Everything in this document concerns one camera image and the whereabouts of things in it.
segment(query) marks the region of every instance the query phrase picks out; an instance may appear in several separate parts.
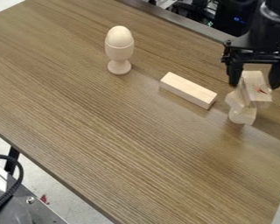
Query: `black cable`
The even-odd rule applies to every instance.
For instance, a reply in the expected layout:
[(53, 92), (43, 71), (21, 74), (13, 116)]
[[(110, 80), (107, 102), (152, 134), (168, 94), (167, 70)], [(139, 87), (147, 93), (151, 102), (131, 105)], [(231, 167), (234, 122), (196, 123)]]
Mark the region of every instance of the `black cable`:
[(12, 198), (14, 192), (21, 186), (24, 179), (24, 169), (23, 166), (13, 157), (0, 155), (0, 159), (4, 159), (14, 163), (19, 169), (19, 176), (15, 184), (0, 197), (0, 210), (1, 210), (7, 204), (7, 202)]

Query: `wooden table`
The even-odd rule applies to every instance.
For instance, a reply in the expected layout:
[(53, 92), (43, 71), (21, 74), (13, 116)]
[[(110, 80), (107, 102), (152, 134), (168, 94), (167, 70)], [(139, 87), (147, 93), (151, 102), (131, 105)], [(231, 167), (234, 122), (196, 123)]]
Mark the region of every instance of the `wooden table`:
[[(136, 40), (110, 74), (104, 38)], [(121, 223), (270, 223), (280, 201), (280, 89), (228, 120), (222, 46), (111, 0), (27, 0), (0, 13), (0, 135)], [(172, 71), (219, 94), (206, 111), (159, 89)]]

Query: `equipment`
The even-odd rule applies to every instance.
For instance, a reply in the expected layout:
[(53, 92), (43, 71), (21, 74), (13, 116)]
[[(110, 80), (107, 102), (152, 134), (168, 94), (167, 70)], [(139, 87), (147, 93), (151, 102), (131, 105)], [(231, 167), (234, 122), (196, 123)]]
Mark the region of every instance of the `equipment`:
[(0, 155), (19, 168), (15, 180), (0, 167), (0, 224), (67, 224), (34, 194), (20, 185), (24, 173), (20, 163), (13, 157)]
[(224, 42), (221, 59), (229, 84), (236, 86), (245, 63), (272, 64), (269, 84), (280, 87), (280, 0), (267, 0), (257, 10), (247, 34)]
[(258, 0), (219, 1), (213, 28), (240, 37), (249, 30), (258, 2)]

